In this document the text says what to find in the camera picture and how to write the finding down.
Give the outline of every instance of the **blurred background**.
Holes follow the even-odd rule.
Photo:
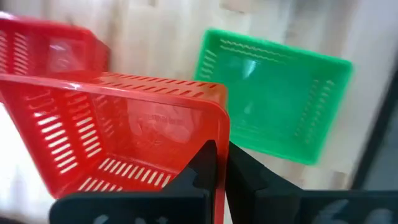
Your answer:
[[[246,151],[304,189],[398,189],[396,0],[2,0],[0,10],[88,28],[111,48],[112,72],[191,79],[209,27],[350,60],[318,165]],[[46,222],[53,201],[2,106],[0,123],[0,215]]]

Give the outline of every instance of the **green plastic basket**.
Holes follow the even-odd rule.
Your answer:
[[[311,165],[352,71],[346,60],[210,29],[194,79],[228,87],[232,142]]]

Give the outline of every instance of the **red plastic basket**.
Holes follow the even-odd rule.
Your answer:
[[[229,143],[225,86],[80,71],[0,74],[0,89],[55,198],[79,190],[160,190],[214,139],[215,221],[222,223]]]
[[[108,70],[108,55],[108,47],[87,29],[0,14],[0,73],[102,72]]]

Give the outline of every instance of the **plastic basket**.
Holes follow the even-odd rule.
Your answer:
[[[350,62],[211,29],[196,80],[228,88],[231,140],[315,164],[351,76]]]
[[[215,212],[223,214],[229,144],[223,85],[79,71],[0,74],[0,90],[55,198],[76,191],[158,191],[214,139]]]
[[[87,29],[0,14],[0,73],[107,71],[108,55]]]

